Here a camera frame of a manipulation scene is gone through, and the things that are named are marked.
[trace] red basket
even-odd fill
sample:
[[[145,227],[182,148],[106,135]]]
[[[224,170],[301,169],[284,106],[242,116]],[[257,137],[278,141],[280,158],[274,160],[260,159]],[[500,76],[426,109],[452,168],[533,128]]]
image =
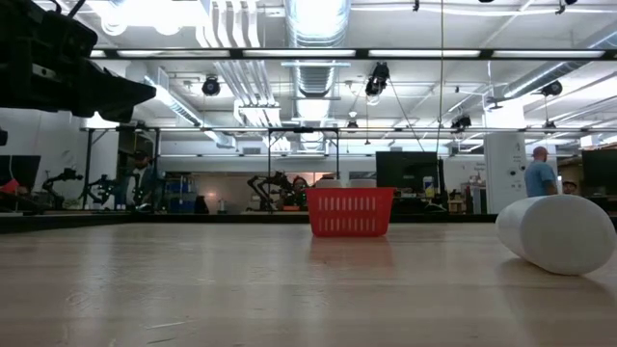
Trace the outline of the red basket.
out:
[[[382,236],[388,232],[394,188],[307,189],[315,236]]]

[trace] fluorescent light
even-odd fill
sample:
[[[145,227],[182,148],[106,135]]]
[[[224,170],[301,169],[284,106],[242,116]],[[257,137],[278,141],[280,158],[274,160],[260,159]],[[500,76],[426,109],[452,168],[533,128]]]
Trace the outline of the fluorescent light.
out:
[[[121,49],[118,55],[123,58],[228,58],[229,51],[221,49],[197,49],[197,50],[144,50],[144,49]]]
[[[350,63],[341,62],[282,62],[282,67],[350,67]]]
[[[369,57],[374,58],[467,58],[478,57],[480,51],[477,49],[371,49],[368,51]]]
[[[211,131],[226,131],[226,132],[268,132],[268,128],[258,127],[208,127],[206,130]]]
[[[599,58],[602,50],[496,50],[495,58]]]
[[[245,57],[354,57],[355,49],[248,49],[244,51]]]
[[[194,128],[184,128],[184,127],[171,127],[171,128],[161,128],[161,132],[199,132],[201,129],[198,127]]]
[[[196,158],[197,154],[161,154],[159,158]]]
[[[95,49],[90,53],[90,58],[105,58],[105,57],[106,57],[105,52],[102,50]]]

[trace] person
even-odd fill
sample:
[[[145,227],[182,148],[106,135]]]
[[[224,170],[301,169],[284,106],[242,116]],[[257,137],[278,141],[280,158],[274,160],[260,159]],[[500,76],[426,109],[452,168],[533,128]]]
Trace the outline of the person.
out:
[[[545,197],[557,194],[557,177],[547,164],[549,152],[544,147],[533,149],[533,162],[524,172],[524,183],[529,198]]]
[[[135,201],[136,177],[134,174],[139,175],[139,187],[143,191],[141,203],[152,203],[152,197],[154,196],[154,204],[156,205],[158,203],[158,175],[149,163],[150,157],[145,151],[136,150],[133,158],[135,160],[134,169],[125,176],[126,205],[136,207],[135,205],[138,202]]]
[[[577,184],[572,181],[564,181],[563,185],[563,194],[566,195],[575,195],[577,193]]]

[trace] robotic arm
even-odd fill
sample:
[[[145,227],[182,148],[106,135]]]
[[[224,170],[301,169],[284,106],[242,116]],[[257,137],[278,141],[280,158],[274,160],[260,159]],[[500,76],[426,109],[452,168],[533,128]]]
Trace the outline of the robotic arm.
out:
[[[54,183],[58,181],[66,182],[68,180],[82,180],[83,178],[84,176],[81,174],[77,174],[77,171],[70,168],[65,168],[65,171],[63,173],[60,173],[55,177],[47,178],[42,183],[42,189],[49,193],[49,195],[52,197],[54,201],[53,208],[56,210],[61,210],[63,209],[65,198],[54,190]]]

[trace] white cylinder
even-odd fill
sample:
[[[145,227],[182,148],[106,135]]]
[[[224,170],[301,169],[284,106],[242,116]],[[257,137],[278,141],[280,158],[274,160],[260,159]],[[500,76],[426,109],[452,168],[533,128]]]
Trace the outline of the white cylinder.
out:
[[[316,188],[342,188],[338,179],[320,179],[315,183]]]
[[[499,213],[498,237],[521,258],[560,275],[582,275],[607,263],[615,227],[590,200],[569,195],[516,201]]]
[[[374,179],[351,179],[349,188],[376,188],[377,181]]]

